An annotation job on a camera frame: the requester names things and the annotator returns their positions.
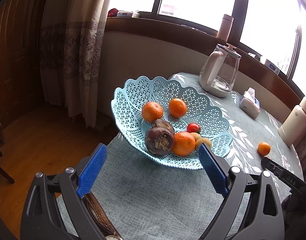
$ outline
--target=kettle handle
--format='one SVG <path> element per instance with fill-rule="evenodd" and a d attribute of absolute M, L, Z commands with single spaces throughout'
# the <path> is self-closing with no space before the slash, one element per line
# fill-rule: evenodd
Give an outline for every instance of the kettle handle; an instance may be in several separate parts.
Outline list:
<path fill-rule="evenodd" d="M 218 71 L 221 68 L 222 64 L 218 64 L 217 68 L 214 68 L 216 61 L 219 59 L 219 57 L 223 57 L 224 53 L 221 51 L 214 51 L 211 53 L 209 58 L 207 59 L 204 67 L 204 71 L 201 76 L 201 80 L 204 86 L 211 86 L 212 82 L 217 75 Z"/>

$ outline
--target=watch face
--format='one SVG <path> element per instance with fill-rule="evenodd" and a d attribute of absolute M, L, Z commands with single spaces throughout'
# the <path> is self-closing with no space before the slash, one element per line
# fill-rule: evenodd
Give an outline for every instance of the watch face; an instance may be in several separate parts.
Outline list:
<path fill-rule="evenodd" d="M 122 238 L 119 238 L 117 236 L 107 236 L 105 239 L 106 240 L 123 240 Z"/>

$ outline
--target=metal screw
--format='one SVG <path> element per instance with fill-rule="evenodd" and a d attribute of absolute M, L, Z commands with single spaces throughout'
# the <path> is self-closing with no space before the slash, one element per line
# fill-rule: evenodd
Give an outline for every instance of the metal screw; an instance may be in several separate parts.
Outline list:
<path fill-rule="evenodd" d="M 40 178 L 40 177 L 43 176 L 43 172 L 39 171 L 39 172 L 37 172 L 37 173 L 35 174 L 35 176 L 36 176 L 37 178 Z"/>
<path fill-rule="evenodd" d="M 240 168 L 237 167 L 237 166 L 233 166 L 233 167 L 231 168 L 231 170 L 232 170 L 234 173 L 239 173 L 239 172 L 240 172 Z"/>
<path fill-rule="evenodd" d="M 264 175 L 265 177 L 269 177 L 271 174 L 270 174 L 269 171 L 263 171 L 263 175 Z"/>
<path fill-rule="evenodd" d="M 72 173 L 72 172 L 74 172 L 73 167 L 66 168 L 66 173 Z"/>

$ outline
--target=blue gripper pad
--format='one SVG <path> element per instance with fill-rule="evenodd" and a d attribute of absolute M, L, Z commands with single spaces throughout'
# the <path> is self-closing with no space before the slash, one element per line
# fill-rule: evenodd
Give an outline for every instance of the blue gripper pad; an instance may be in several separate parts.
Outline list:
<path fill-rule="evenodd" d="M 215 191 L 226 197 L 229 193 L 227 177 L 203 144 L 198 149 L 198 158 Z"/>
<path fill-rule="evenodd" d="M 80 198 L 82 198 L 84 194 L 90 193 L 95 179 L 105 163 L 106 157 L 107 150 L 104 144 L 95 149 L 95 152 L 91 155 L 89 162 L 78 177 L 76 193 Z"/>

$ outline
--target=wristwatch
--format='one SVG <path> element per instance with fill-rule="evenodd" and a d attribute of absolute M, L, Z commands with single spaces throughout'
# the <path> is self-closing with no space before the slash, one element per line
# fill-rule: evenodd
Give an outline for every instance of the wristwatch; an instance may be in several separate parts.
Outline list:
<path fill-rule="evenodd" d="M 105 239 L 123 240 L 92 192 L 84 195 L 83 203 Z"/>
<path fill-rule="evenodd" d="M 107 236 L 105 239 L 106 240 L 123 240 L 122 238 L 118 236 Z"/>

